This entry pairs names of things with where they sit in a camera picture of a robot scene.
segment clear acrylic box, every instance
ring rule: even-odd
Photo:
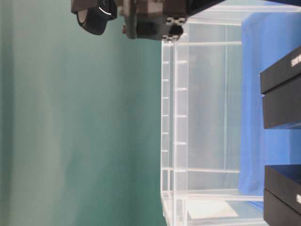
[[[296,13],[263,0],[227,0],[191,17],[162,42],[161,201],[168,226],[265,226],[238,189],[241,24],[253,13]]]

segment green backdrop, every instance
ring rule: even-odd
[[[164,226],[160,43],[69,0],[0,0],[1,225]]]

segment blue backdrop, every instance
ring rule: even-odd
[[[300,13],[256,13],[242,24],[239,190],[263,195],[264,166],[301,162],[301,130],[263,129],[259,74],[301,45]]]

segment black mechanical part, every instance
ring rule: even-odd
[[[72,0],[71,11],[79,25],[87,32],[102,35],[107,22],[117,18],[114,0]]]
[[[178,40],[188,17],[224,0],[71,0],[71,11],[86,31],[101,35],[117,18],[117,6],[130,39]],[[268,0],[301,6],[301,0]]]

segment black cardboard box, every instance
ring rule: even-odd
[[[264,220],[301,226],[301,165],[266,166],[264,186]]]
[[[301,47],[261,73],[265,129],[301,128]]]

